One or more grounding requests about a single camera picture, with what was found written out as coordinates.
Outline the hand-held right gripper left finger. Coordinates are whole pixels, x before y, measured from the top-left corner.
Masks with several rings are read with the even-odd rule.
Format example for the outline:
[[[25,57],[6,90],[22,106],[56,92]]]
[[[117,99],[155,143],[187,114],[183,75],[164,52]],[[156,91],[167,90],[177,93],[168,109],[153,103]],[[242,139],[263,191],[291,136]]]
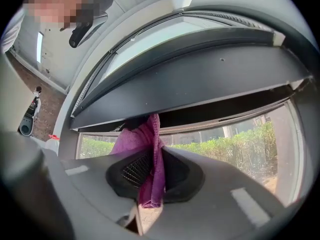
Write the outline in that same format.
[[[131,223],[142,229],[139,191],[152,167],[152,149],[63,161],[76,195],[72,219],[94,229],[121,229]]]

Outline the purple cloth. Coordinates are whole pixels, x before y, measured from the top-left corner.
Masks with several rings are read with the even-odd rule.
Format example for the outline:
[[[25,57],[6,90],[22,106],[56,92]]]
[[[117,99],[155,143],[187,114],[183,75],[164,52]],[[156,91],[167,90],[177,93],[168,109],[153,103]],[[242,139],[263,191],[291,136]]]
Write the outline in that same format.
[[[166,191],[165,167],[162,155],[164,143],[160,139],[160,126],[159,115],[152,114],[139,127],[133,130],[124,128],[110,152],[111,155],[114,155],[147,146],[153,148],[152,168],[139,190],[138,203],[144,209],[159,208]]]

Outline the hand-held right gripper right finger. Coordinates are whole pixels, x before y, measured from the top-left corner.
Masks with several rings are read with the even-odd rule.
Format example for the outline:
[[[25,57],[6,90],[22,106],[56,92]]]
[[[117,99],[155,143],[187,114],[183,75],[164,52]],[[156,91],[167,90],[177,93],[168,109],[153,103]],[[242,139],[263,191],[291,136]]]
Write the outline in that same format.
[[[200,166],[204,182],[190,200],[166,203],[144,239],[262,239],[262,229],[276,227],[288,212],[274,194],[235,166],[183,149],[165,150]]]

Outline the green hedge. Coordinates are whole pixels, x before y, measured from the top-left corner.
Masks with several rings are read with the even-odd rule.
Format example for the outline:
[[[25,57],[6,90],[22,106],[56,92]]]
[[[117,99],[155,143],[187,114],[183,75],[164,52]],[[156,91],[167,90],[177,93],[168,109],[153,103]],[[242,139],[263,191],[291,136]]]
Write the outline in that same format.
[[[278,182],[278,155],[275,131],[271,122],[231,138],[219,137],[205,142],[167,146],[227,162],[272,192],[275,191]]]

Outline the grey shirt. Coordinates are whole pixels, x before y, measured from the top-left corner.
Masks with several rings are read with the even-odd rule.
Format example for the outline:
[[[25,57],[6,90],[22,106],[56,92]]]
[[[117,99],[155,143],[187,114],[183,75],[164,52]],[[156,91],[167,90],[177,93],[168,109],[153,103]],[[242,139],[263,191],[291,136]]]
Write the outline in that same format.
[[[25,9],[20,7],[7,24],[0,39],[0,48],[3,54],[7,52],[14,44],[19,34],[24,17]]]

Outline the ceiling light panel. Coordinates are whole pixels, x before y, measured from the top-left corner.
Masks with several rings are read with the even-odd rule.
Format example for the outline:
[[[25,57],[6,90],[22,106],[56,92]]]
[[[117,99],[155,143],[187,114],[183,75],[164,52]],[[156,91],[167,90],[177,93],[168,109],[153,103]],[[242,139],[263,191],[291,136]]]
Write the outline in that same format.
[[[37,44],[36,44],[36,61],[41,63],[42,61],[42,45],[43,45],[44,35],[41,32],[38,32],[37,35]]]

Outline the clear plastic bottle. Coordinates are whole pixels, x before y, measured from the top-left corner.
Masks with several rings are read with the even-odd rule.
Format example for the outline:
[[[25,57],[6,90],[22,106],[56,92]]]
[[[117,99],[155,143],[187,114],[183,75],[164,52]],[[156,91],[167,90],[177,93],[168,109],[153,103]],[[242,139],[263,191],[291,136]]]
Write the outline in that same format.
[[[45,148],[56,153],[59,151],[60,138],[55,134],[49,134],[49,139],[45,142]]]

